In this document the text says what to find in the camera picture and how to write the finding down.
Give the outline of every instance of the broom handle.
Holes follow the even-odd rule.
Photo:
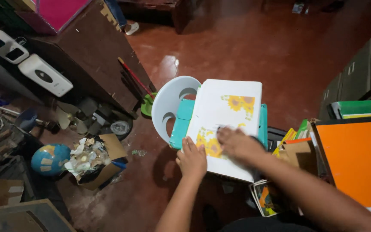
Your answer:
[[[131,71],[131,69],[127,66],[127,64],[121,59],[121,57],[118,58],[118,61],[124,66],[124,68],[126,68],[132,77],[134,77],[134,79],[138,82],[138,84],[140,84],[140,86],[145,89],[145,91],[148,93],[148,95],[154,100],[154,95],[152,95],[152,93],[147,89],[147,87],[144,86],[144,84],[140,81],[140,79],[138,79],[138,77]]]

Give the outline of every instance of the notebook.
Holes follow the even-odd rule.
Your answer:
[[[261,88],[261,82],[207,79],[198,89],[187,135],[197,146],[205,145],[209,172],[254,182],[250,170],[222,152],[216,132],[228,125],[257,137]]]

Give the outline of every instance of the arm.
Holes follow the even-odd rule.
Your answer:
[[[207,172],[207,158],[204,146],[197,149],[190,137],[183,139],[183,150],[184,153],[177,152],[176,159],[183,177],[157,224],[156,232],[188,232],[190,230],[195,197]]]
[[[270,155],[239,129],[219,129],[217,138],[231,157],[262,171],[322,228],[371,231],[371,212],[366,208],[317,177]]]

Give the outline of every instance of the blue globe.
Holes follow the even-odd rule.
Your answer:
[[[64,163],[70,160],[71,149],[64,144],[48,144],[39,148],[31,160],[34,171],[43,176],[59,175],[64,169]]]

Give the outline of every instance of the orange board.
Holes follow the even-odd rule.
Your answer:
[[[371,122],[316,128],[337,189],[371,207]]]

